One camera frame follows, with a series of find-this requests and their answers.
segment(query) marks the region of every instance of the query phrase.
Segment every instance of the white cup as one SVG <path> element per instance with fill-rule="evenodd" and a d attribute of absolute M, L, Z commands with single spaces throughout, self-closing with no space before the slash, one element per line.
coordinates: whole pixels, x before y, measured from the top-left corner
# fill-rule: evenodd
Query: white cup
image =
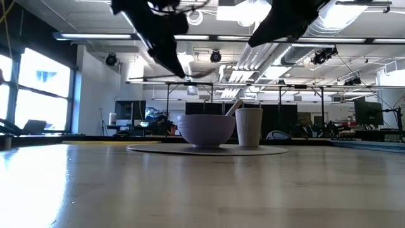
<path fill-rule="evenodd" d="M 239 108 L 236 110 L 239 146 L 259 146 L 262 116 L 263 110 L 261 108 Z"/>

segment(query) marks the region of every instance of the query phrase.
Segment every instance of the window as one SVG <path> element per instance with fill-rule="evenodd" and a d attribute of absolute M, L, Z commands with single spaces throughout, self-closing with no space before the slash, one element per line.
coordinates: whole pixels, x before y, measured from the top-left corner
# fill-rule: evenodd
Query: window
<path fill-rule="evenodd" d="M 31 49 L 21 55 L 15 125 L 44 120 L 46 130 L 66 130 L 70 69 Z"/>
<path fill-rule="evenodd" d="M 3 71 L 3 77 L 8 82 L 11 80 L 11 68 L 13 61 L 11 58 L 0 55 L 0 69 Z"/>
<path fill-rule="evenodd" d="M 2 119 L 5 119 L 7 116 L 8 94 L 9 87 L 0 85 L 0 118 Z"/>
<path fill-rule="evenodd" d="M 64 130 L 68 101 L 20 89 L 17 96 L 15 125 L 24 128 L 28 120 L 45 120 L 46 130 Z"/>
<path fill-rule="evenodd" d="M 70 69 L 67 66 L 28 48 L 21 55 L 20 85 L 67 98 L 69 82 Z"/>

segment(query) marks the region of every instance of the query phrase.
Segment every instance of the computer monitor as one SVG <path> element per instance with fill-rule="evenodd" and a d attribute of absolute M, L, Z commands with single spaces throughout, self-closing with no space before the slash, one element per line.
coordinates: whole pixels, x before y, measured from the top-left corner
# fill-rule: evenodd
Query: computer monitor
<path fill-rule="evenodd" d="M 144 120 L 146 101 L 115 101 L 117 120 Z"/>
<path fill-rule="evenodd" d="M 354 111 L 356 112 L 357 124 L 383 125 L 382 105 L 376 102 L 355 101 Z"/>

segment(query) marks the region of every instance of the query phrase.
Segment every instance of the round placemat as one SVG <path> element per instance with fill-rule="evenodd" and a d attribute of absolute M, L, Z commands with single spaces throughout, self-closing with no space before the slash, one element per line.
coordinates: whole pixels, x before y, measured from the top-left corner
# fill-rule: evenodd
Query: round placemat
<path fill-rule="evenodd" d="M 148 153 L 164 153 L 176 155 L 216 155 L 216 156 L 252 156 L 252 155 L 279 155 L 288 152 L 287 149 L 273 146 L 259 146 L 257 148 L 244 148 L 239 145 L 222 144 L 219 148 L 195 148 L 191 144 L 158 143 L 150 145 L 131 145 L 127 149 Z"/>

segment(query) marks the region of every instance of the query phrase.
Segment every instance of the spoon handle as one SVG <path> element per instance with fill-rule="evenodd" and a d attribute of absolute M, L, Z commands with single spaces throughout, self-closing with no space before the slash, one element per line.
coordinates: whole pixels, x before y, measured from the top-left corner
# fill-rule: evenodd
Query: spoon handle
<path fill-rule="evenodd" d="M 229 111 L 227 112 L 226 116 L 231 117 L 231 116 L 235 113 L 236 109 L 238 109 L 239 106 L 240 106 L 242 103 L 243 103 L 243 101 L 242 101 L 241 99 L 237 100 L 237 101 L 235 102 L 235 104 L 231 107 L 231 109 L 229 109 Z"/>

